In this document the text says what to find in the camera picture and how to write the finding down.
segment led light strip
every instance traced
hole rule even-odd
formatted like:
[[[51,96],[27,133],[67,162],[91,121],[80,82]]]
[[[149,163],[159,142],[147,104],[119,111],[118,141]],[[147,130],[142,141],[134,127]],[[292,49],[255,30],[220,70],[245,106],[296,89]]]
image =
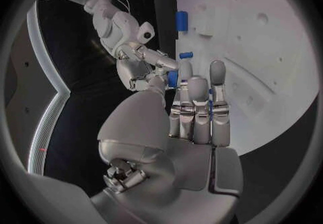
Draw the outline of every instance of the led light strip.
[[[29,151],[28,172],[43,175],[47,148],[54,127],[71,92],[55,68],[43,41],[39,26],[37,2],[34,3],[27,14],[27,25],[30,41],[37,60],[50,83],[57,91],[57,94],[44,111],[38,123]]]

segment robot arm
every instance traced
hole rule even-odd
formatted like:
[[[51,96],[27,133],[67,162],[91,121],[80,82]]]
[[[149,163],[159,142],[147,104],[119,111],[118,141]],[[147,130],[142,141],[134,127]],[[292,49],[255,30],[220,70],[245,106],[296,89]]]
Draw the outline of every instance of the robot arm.
[[[131,14],[119,10],[111,0],[69,1],[83,5],[84,10],[93,15],[101,44],[117,59],[118,74],[127,89],[145,90],[149,80],[156,75],[167,84],[167,73],[178,69],[175,60],[145,46],[155,36],[150,23],[139,26]]]

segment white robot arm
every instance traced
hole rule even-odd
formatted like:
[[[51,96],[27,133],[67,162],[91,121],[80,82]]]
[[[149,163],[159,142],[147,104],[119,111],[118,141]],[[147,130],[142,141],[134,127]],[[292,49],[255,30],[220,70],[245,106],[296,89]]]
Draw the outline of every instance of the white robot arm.
[[[178,69],[177,62],[165,53],[145,46],[155,36],[150,23],[139,26],[131,14],[119,10],[111,0],[69,1],[83,5],[84,10],[93,15],[101,44],[117,59],[117,71],[127,89],[145,90],[154,76],[160,76],[167,84],[167,73]]]

